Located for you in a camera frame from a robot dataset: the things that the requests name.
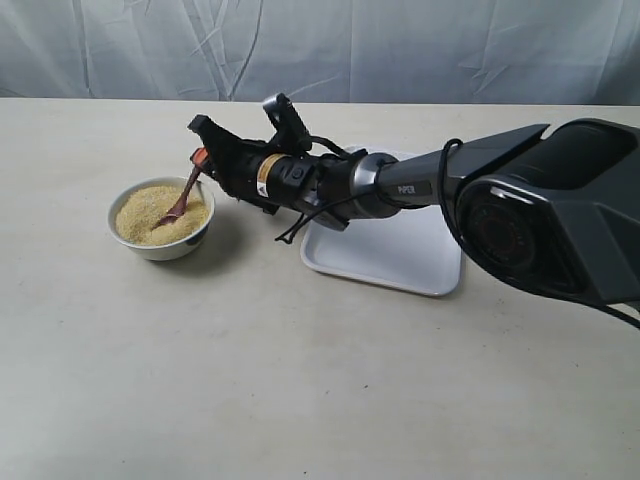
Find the plastic tray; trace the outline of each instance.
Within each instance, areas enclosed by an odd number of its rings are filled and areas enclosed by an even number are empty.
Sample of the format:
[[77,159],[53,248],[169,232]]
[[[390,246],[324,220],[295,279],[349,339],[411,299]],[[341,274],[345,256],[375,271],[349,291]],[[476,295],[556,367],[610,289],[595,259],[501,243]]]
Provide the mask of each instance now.
[[[365,148],[400,161],[414,156]],[[427,296],[453,292],[462,265],[460,247],[438,206],[404,210],[384,220],[355,220],[344,232],[312,222],[300,253],[304,264],[317,272]]]

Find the yellow grain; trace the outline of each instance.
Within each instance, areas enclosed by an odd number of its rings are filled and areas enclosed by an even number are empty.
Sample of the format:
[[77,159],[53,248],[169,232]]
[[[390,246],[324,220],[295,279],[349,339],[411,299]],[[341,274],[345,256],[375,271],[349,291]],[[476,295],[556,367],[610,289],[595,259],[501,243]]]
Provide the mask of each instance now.
[[191,235],[209,215],[207,206],[193,192],[182,217],[172,224],[153,229],[181,193],[182,189],[172,186],[146,187],[134,192],[116,215],[118,235],[141,246],[167,245]]

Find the table surface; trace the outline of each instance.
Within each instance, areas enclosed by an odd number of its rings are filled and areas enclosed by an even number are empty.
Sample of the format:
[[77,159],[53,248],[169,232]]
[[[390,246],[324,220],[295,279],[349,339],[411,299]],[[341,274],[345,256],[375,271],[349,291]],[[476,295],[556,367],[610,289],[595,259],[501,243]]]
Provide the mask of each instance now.
[[[343,145],[436,150],[640,108],[298,105]],[[467,262],[430,299],[318,274],[294,216],[230,200],[170,264],[110,236],[124,188],[189,173],[194,115],[259,105],[0,100],[0,478],[607,478],[640,469],[640,337]]]

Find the white bowl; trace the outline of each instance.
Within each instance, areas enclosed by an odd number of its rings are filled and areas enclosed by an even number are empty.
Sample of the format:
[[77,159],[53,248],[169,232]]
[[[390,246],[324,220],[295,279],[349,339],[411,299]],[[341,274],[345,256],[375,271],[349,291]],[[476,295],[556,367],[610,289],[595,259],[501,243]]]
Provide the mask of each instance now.
[[122,245],[128,247],[130,250],[134,251],[142,258],[145,258],[147,260],[174,260],[176,258],[184,257],[188,253],[194,251],[204,240],[205,234],[209,229],[211,219],[213,218],[213,212],[215,210],[215,199],[213,197],[213,193],[211,193],[211,191],[209,191],[200,181],[197,181],[195,183],[191,192],[192,194],[195,194],[202,199],[204,204],[207,206],[207,209],[209,210],[209,216],[202,224],[202,226],[188,237],[178,240],[177,242],[169,243],[167,245],[142,246],[127,242],[120,235],[118,235],[118,231],[116,230],[116,215],[125,204],[125,202],[129,199],[131,194],[142,188],[154,186],[172,186],[183,189],[186,183],[187,179],[183,177],[159,177],[145,180],[144,182],[137,183],[126,189],[118,196],[118,198],[115,199],[115,201],[109,208],[109,230],[111,231],[113,237]]

